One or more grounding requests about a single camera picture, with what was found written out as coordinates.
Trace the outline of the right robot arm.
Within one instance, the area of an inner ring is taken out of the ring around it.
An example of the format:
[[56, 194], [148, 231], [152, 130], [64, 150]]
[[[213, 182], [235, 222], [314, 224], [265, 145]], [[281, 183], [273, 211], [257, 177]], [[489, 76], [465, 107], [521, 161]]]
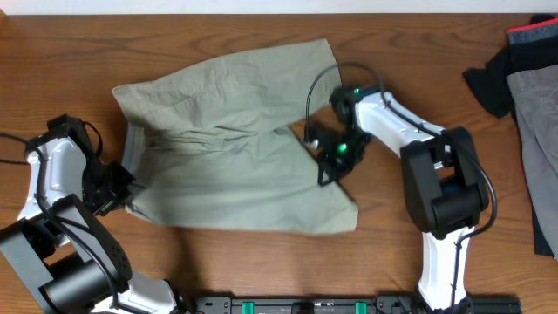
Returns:
[[329, 98], [337, 133], [308, 122], [304, 142], [318, 150], [318, 183], [337, 182], [363, 159], [373, 139], [399, 159], [405, 206], [423, 238], [418, 292], [426, 312], [454, 313], [466, 298], [466, 251], [488, 206], [470, 133], [421, 119], [379, 86], [342, 85]]

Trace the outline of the beige khaki shorts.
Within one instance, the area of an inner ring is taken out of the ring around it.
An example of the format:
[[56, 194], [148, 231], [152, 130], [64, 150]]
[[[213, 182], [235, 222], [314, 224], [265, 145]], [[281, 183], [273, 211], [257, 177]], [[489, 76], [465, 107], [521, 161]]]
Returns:
[[291, 125], [341, 83], [326, 39], [212, 58], [113, 89], [131, 128], [127, 211], [174, 227], [351, 232], [357, 204], [317, 182]]

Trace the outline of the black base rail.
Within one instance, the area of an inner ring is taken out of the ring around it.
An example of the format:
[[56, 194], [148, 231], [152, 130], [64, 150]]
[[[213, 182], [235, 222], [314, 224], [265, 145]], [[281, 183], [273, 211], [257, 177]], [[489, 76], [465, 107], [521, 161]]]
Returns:
[[[391, 294], [372, 298], [288, 299], [202, 297], [196, 300], [198, 314], [428, 314], [434, 310], [414, 295]], [[515, 297], [466, 297], [442, 313], [522, 314]]]

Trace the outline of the grey shorts in pile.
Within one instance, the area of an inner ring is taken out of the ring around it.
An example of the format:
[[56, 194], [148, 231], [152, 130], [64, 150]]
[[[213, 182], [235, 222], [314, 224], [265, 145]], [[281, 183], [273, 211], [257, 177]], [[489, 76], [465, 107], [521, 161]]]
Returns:
[[507, 77], [534, 208], [536, 253], [557, 257], [557, 67]]

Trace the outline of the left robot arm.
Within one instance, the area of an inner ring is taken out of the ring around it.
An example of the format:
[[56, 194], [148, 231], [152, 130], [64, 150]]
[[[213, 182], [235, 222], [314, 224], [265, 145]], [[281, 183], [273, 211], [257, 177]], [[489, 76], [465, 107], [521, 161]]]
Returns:
[[17, 221], [1, 231], [1, 252], [45, 313], [183, 313], [168, 281], [132, 269], [99, 221], [132, 195], [134, 176], [103, 163], [92, 124], [63, 114], [25, 140], [30, 187]]

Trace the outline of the black garment with red trim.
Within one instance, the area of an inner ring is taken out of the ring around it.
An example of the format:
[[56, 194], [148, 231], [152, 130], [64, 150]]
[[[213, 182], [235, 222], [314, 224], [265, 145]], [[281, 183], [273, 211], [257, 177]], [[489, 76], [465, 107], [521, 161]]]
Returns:
[[[534, 15], [529, 24], [507, 30], [506, 36], [507, 45], [501, 51], [484, 67], [465, 70], [463, 78], [473, 96], [487, 112], [498, 119], [511, 115], [517, 126], [514, 99], [507, 77], [516, 72], [538, 70], [552, 65], [557, 67], [557, 16]], [[534, 208], [533, 233], [534, 253], [537, 254]]]

